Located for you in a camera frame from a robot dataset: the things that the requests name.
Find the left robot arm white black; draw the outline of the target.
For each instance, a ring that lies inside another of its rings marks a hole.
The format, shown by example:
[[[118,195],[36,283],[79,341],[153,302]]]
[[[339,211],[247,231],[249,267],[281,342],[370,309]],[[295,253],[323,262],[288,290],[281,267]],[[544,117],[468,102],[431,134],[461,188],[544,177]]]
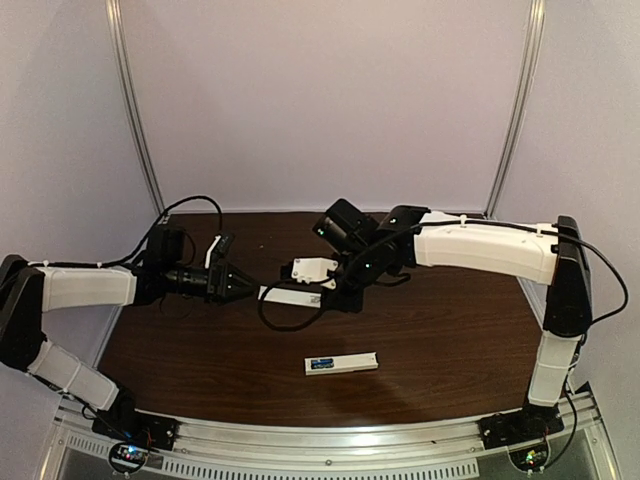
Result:
[[[183,262],[184,230],[156,226],[133,260],[106,264],[30,263],[19,255],[1,264],[1,362],[47,381],[97,412],[127,409],[123,387],[48,339],[45,313],[76,307],[146,306],[169,295],[225,305],[255,294],[257,284],[226,259],[230,233],[214,237],[201,267]]]

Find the white remote control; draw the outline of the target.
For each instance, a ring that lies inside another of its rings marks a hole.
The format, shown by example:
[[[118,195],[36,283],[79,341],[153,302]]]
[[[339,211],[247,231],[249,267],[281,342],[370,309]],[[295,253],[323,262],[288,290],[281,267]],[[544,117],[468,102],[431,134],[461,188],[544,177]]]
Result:
[[[333,363],[335,366],[332,369],[311,371],[309,369],[311,364],[310,360],[316,359],[316,358],[333,358],[334,359]],[[377,354],[375,352],[349,354],[349,355],[309,357],[304,359],[304,369],[305,369],[306,376],[353,373],[353,372],[360,372],[360,371],[371,371],[371,370],[376,370],[378,368],[379,368],[379,362],[377,359]]]

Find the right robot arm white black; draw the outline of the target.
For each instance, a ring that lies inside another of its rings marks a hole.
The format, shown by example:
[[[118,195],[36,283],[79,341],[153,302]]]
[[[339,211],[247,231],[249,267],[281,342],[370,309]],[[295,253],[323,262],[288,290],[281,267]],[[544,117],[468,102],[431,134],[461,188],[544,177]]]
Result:
[[[576,221],[508,224],[400,205],[382,220],[337,200],[313,227],[338,257],[327,305],[362,307],[365,288],[404,268],[456,267],[522,278],[547,288],[546,310],[527,402],[555,406],[579,341],[593,320],[590,268]]]

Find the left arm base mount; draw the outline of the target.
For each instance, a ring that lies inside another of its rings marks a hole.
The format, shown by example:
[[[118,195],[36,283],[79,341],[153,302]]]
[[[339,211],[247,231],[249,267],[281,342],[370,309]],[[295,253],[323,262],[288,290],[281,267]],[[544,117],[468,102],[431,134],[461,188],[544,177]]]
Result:
[[[152,454],[171,451],[177,437],[179,421],[175,418],[141,413],[124,416],[84,407],[90,412],[92,432],[115,440],[109,448],[107,462],[116,474],[130,477],[139,472]]]

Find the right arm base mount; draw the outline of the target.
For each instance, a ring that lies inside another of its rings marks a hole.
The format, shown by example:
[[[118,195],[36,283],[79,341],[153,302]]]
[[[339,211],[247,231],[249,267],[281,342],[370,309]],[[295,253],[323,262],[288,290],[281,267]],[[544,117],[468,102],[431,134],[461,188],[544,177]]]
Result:
[[[516,470],[542,472],[551,460],[549,436],[562,432],[558,407],[526,405],[510,413],[496,413],[477,421],[485,450],[506,447]]]

